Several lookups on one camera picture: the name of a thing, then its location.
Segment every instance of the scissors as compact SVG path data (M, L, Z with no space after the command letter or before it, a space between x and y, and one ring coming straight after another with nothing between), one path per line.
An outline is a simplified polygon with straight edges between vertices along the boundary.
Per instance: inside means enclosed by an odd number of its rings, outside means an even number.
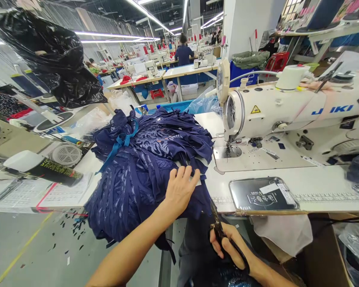
M222 247L222 239L224 237L228 238L226 236L226 233L223 231L222 228L222 224L221 221L219 220L219 216L217 213L217 207L215 206L213 200L210 200L210 207L211 207L211 212L213 213L214 216L214 220L215 223L211 225L211 227L214 229L215 232L215 239L217 240L217 242L219 243L219 245ZM247 262L246 256L243 254L242 250L238 247L238 245L234 242L234 240L229 238L229 241L231 243L231 245L235 248L235 250L237 250L238 254L241 256L243 263L245 264L245 269L243 270L245 273L247 273L247 275L250 274L250 266L249 263ZM233 264L235 265L236 268L238 268L238 266L234 263L234 261L231 259L230 255L223 249L221 248L224 258L230 258L230 262L233 262Z

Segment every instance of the spray can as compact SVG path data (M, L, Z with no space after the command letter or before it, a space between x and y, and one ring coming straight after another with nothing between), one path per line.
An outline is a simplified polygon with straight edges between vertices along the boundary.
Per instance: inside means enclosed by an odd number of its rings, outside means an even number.
M70 187L77 184L83 177L82 173L28 150L11 156L3 165L22 173Z

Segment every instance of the navy lace fabric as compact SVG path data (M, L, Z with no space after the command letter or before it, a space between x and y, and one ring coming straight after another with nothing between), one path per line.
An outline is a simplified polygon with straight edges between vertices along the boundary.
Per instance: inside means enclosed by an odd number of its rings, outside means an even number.
M97 158L105 162L120 135L131 135L136 128L138 131L128 146L121 146L109 158L102 179L85 205L95 236L108 242L120 242L163 201L169 173L178 168L175 161L204 174L207 166L202 159L210 163L213 153L211 135L192 114L160 108L153 115L136 118L134 110L129 116L121 110L115 112L110 124L94 134L97 146L92 151ZM201 212L211 215L204 180L202 175L201 185L195 188L181 217L198 218ZM170 248L164 234L156 245L163 250Z

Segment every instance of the juki logo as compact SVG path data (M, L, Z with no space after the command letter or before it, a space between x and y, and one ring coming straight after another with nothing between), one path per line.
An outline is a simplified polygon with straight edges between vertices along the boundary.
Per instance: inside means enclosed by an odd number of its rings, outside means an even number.
M353 107L354 107L354 105L332 107L330 113L333 113L333 112L348 112L348 111L351 111L351 109L352 109ZM313 111L313 112L311 113L311 115L321 114L322 111L323 111L323 108L321 108L318 112L317 112L317 111Z

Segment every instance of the factory floor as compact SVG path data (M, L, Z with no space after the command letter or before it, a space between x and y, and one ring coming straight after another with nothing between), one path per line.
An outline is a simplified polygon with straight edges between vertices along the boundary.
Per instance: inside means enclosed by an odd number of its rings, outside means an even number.
M230 220L233 225L239 221ZM185 226L186 219L176 220L166 233L177 259ZM94 237L86 221L77 223L71 214L0 213L0 287L85 286L114 247L106 244ZM152 246L127 286L176 287L178 275L169 252Z

